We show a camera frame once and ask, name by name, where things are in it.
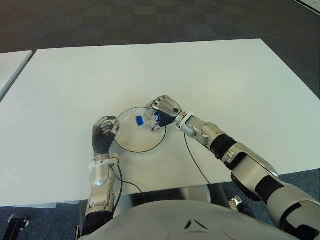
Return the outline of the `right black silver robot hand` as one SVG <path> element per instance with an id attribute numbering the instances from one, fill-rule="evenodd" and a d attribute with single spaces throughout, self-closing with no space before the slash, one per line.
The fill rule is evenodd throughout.
<path id="1" fill-rule="evenodd" d="M 181 106 L 167 95 L 157 97 L 146 105 L 146 109 L 159 115 L 159 121 L 151 127 L 153 132 L 175 122 L 178 115 L 182 112 Z"/>

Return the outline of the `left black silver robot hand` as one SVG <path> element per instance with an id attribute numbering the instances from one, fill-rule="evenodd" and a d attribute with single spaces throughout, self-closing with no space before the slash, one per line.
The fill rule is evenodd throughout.
<path id="1" fill-rule="evenodd" d="M 92 128 L 92 148 L 94 155 L 109 154 L 120 129 L 120 121 L 115 116 L 101 117 Z"/>

